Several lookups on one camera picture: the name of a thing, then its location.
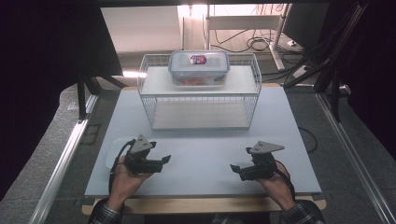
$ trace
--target wrist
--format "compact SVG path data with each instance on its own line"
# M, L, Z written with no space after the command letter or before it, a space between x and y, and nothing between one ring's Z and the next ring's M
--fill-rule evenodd
M107 206L117 212L119 212L124 204L125 200L121 197L114 196L110 194L110 197L107 200Z
M285 202L279 203L279 206L283 212L287 212L291 208L295 207L296 203L294 201L285 201Z

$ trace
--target white shelf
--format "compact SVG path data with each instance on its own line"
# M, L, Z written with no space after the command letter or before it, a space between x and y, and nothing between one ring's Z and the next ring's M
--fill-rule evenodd
M167 66L151 66L148 68L140 95L222 95L244 94L257 95L257 85L250 65L234 65L230 67L223 86L175 86Z

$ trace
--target desk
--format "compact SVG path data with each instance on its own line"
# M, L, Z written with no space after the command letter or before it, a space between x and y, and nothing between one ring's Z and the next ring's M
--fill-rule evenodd
M111 151L120 150L114 147L119 141L140 133L148 140L157 141L156 148L148 155L150 159L158 160L169 154L172 158L160 174L145 182L136 199L127 202L134 213L277 210L259 184L242 182L229 165L251 165L245 147L253 147L259 140L285 146L284 150L274 152L274 156L288 167L298 196L312 199L310 195L321 193L286 94L280 87L262 89L249 130L187 132L152 131L137 91L123 89L85 192L88 197L107 196L108 156L115 157L117 153Z

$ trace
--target black cable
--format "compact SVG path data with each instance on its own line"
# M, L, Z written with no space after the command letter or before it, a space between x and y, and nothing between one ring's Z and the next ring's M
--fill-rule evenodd
M215 36L216 36L216 40L218 41L219 44L224 44L225 42L227 42L227 41L229 41L229 40L235 38L235 37L238 36L238 35L241 35L242 33L246 32L246 31L249 31L249 30L241 31L241 32L237 33L236 35L233 35L233 36L229 37L228 39L226 39L226 40L224 40L224 41L219 41L217 30L215 30Z
M263 48L263 49L254 48L254 44L256 44L256 43L265 43L265 48ZM257 51L264 51L265 49L268 49L268 43L264 39L262 39L260 37L254 37L254 36L247 40L247 46L251 47L252 49L255 49Z
M260 11L260 15L262 15L262 11L264 10L264 6L262 5L262 10Z
M281 172L281 171L280 171L279 169L277 169L277 168L275 169L275 173L277 173L278 175L280 175L280 176L283 178L283 180L285 180L286 184L288 185L288 187L289 187L289 189L290 189L291 198L292 198L294 201L296 201L296 191L295 191L295 189L294 189L293 184L291 183L291 180L290 180L290 173L289 173L288 169L286 169L286 166L285 166L281 161L277 161L277 162L279 162L279 163L285 168L286 174L284 174L283 172Z
M275 8L275 11L277 11L277 12L282 11L282 10L283 10L283 6L284 6L284 4L279 4L279 5Z
M309 135L311 135L311 137L314 139L314 141L315 141L315 145L311 148L311 149L307 149L306 150L306 152L308 152L308 153L310 153L310 152L313 152L313 151L315 151L317 148L318 148L318 139L315 137L315 135L314 134L312 134L311 132L309 132L307 129L305 129L305 128L302 128L302 127L298 127L298 129L300 129L300 130L302 130L302 131L305 131L306 133L308 133Z
M319 55L327 50L327 48L331 45L332 40L334 37L340 32L344 26L347 24L349 19L353 15L353 7L356 6L358 2L351 5L347 14L339 21L338 25L334 28L334 30L317 46L313 47L312 49L307 50L304 54L315 56L316 54Z
M247 48L247 49L242 49L242 50L230 50L230 49L226 49L226 48L223 48L221 46L218 46L218 45L210 45L210 46L211 47L215 47L215 48L219 48L219 49L224 49L224 50L227 50L227 51L229 51L231 53L241 53L241 52L247 51L248 49L251 49L251 48Z
M283 85L285 85L286 83L288 83L288 79L290 77L290 75L292 74L292 72L289 72L288 75L285 78L285 81L283 82Z
M291 67L291 68L285 69L285 70L280 71L280 72L278 72L278 73L267 73L267 74L262 74L262 76L265 76L265 75L278 75L278 74L283 74L283 75L280 76L280 77L274 77L274 78L266 79L266 80L263 80L262 82L274 81L274 80L280 79L280 78L282 78L282 77L287 77L287 78L286 78L286 80L287 80L287 79L289 78L289 76L290 76L294 71L296 71L299 67L301 67L306 61L307 61L307 58L306 58L306 57L303 57L299 62L297 62L296 65L294 65L294 66Z
M277 50L283 53L288 53L288 54L304 54L303 51L297 51L297 50L290 50L290 49L284 49L282 47L280 47L280 45L276 46Z
M282 60L284 61L284 62L286 62L286 63L296 63L296 62L291 62L291 61L289 61L288 59L286 59L285 58L285 56L287 56L287 55L296 55L296 54L282 54Z

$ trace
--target white table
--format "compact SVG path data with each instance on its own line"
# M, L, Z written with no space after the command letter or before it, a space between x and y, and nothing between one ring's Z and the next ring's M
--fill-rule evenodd
M197 203L196 200L238 200L241 197L256 202L254 198L265 197L262 187L255 181L242 182L239 175L232 172L230 164L251 166L251 157L245 147L253 147L259 140L285 147L273 154L288 168L297 195L321 193L288 99L280 87L262 88L249 130L189 131L152 131L137 90L123 89L85 192L88 197L108 195L109 166L123 143L139 134L149 141L157 141L148 159L160 160L167 155L172 158L160 174L145 182L130 204L137 202L145 207L146 203L141 200L163 199L163 203L166 200L174 203L169 200L180 199ZM205 211L202 204L197 210L188 209L187 212Z

